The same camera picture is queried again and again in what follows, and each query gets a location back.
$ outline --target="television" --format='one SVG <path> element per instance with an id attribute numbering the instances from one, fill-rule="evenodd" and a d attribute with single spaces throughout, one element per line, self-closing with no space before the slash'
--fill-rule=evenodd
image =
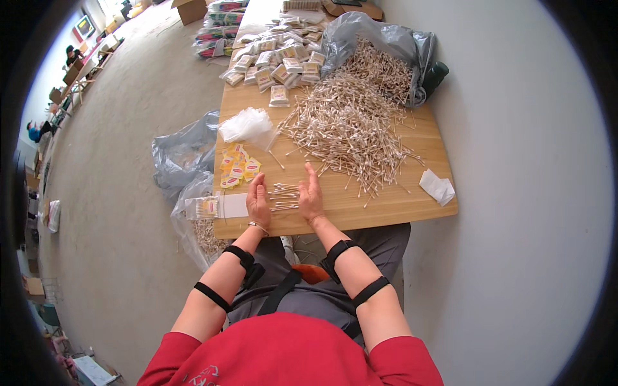
<path id="1" fill-rule="evenodd" d="M 84 15 L 77 24 L 75 24 L 75 30 L 82 37 L 82 39 L 88 38 L 95 32 L 95 28 L 92 27 L 90 18 L 88 15 Z"/>

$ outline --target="worker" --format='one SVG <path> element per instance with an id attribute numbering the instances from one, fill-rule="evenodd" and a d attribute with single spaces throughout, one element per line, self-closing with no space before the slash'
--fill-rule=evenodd
<path id="1" fill-rule="evenodd" d="M 51 132 L 52 135 L 56 133 L 56 129 L 49 122 L 41 122 L 41 128 L 32 125 L 32 121 L 26 124 L 26 130 L 28 130 L 28 138 L 30 138 L 35 143 L 39 143 L 43 134 L 47 132 Z"/>
<path id="2" fill-rule="evenodd" d="M 77 48 L 74 49 L 73 46 L 68 46 L 67 47 L 67 67 L 73 64 L 73 62 L 75 62 L 77 59 L 80 59 L 80 60 L 83 59 L 82 52 Z"/>
<path id="3" fill-rule="evenodd" d="M 443 385 L 388 281 L 410 224 L 342 233 L 324 213 L 316 172 L 305 169 L 298 213 L 328 251 L 320 264 L 331 277 L 307 284 L 281 239 L 268 237 L 259 173 L 248 228 L 191 290 L 138 385 Z M 231 325 L 221 331 L 226 314 Z"/>

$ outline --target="green bottle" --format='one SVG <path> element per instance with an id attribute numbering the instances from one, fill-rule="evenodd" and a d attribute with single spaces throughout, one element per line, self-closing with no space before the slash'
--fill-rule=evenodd
<path id="1" fill-rule="evenodd" d="M 444 77 L 449 73 L 449 68 L 442 62 L 436 62 L 432 68 L 425 74 L 423 80 L 423 88 L 427 92 L 427 99 L 436 91 L 436 88 L 442 83 Z"/>

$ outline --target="gray pants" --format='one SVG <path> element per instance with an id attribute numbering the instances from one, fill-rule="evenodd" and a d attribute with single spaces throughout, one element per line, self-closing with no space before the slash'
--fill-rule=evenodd
<path id="1" fill-rule="evenodd" d="M 351 230 L 345 234 L 358 243 L 387 279 L 392 280 L 408 245 L 410 223 Z M 292 269 L 279 237 L 262 239 L 254 258 L 255 262 L 262 264 L 266 273 L 251 289 L 234 298 L 234 310 L 227 315 L 230 323 L 256 315 L 268 295 Z M 343 286 L 333 279 L 313 285 L 301 280 L 293 291 L 283 297 L 277 311 L 317 317 L 341 329 L 356 321 L 352 300 Z M 355 341 L 363 345 L 362 336 Z"/>

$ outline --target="red shirt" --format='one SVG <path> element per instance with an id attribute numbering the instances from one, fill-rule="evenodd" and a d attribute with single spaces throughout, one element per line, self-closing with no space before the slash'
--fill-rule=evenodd
<path id="1" fill-rule="evenodd" d="M 422 340 L 396 337 L 367 356 L 335 325 L 291 313 L 255 316 L 204 343 L 163 336 L 138 385 L 443 385 Z"/>

